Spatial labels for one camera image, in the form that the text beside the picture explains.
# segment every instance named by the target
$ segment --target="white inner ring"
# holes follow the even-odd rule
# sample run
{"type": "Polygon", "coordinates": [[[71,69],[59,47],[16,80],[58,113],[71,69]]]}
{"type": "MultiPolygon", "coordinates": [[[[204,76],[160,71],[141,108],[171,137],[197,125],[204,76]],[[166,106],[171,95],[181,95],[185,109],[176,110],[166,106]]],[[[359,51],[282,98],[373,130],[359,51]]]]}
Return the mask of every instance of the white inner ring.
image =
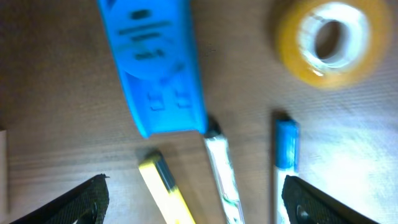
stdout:
{"type": "Polygon", "coordinates": [[[298,42],[304,58],[319,76],[339,74],[351,69],[361,59],[369,44],[369,22],[363,12],[341,2],[329,2],[315,8],[304,18],[298,42]],[[328,22],[342,25],[341,37],[328,58],[317,55],[317,35],[328,22]]]}

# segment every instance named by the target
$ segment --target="table surface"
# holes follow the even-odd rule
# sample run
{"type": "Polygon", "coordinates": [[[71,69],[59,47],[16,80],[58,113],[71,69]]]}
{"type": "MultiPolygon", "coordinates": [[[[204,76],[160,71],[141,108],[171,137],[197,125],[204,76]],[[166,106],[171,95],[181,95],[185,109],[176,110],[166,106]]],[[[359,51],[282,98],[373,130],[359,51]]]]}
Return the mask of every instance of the table surface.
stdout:
{"type": "MultiPolygon", "coordinates": [[[[270,223],[275,110],[301,124],[301,178],[377,222],[396,223],[396,36],[373,76],[343,90],[317,90],[275,56],[274,2],[192,2],[206,106],[229,138],[246,223],[270,223]]],[[[157,147],[196,222],[225,222],[201,136],[143,140],[137,132],[95,1],[1,0],[0,21],[9,220],[105,173],[105,223],[163,223],[137,168],[157,147]]]]}

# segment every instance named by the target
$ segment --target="yellow pen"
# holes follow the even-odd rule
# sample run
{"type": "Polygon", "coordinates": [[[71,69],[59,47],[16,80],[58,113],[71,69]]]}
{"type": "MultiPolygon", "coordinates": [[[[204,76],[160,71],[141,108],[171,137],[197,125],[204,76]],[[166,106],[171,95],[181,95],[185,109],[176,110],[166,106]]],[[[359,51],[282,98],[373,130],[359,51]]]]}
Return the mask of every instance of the yellow pen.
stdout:
{"type": "Polygon", "coordinates": [[[160,152],[141,162],[139,171],[167,224],[195,223],[160,152]]]}

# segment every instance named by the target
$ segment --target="blue pen cap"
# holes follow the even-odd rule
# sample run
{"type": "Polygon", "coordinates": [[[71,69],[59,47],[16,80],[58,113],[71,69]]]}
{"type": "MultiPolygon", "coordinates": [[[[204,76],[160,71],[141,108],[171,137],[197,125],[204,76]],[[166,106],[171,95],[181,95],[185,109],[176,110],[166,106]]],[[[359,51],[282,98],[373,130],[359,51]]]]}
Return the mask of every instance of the blue pen cap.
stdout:
{"type": "Polygon", "coordinates": [[[297,170],[299,125],[294,120],[276,121],[275,164],[280,169],[297,170]]]}

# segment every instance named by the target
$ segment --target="tape roll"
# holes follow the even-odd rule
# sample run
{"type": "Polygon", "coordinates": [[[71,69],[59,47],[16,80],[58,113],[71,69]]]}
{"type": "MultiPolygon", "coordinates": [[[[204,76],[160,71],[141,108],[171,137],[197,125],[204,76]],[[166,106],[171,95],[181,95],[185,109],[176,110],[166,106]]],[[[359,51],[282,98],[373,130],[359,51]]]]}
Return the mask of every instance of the tape roll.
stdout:
{"type": "Polygon", "coordinates": [[[391,14],[383,0],[297,1],[281,20],[277,49],[285,66],[318,88],[352,85],[375,69],[391,39],[391,14]],[[339,23],[340,37],[326,58],[317,37],[326,24],[339,23]]]}

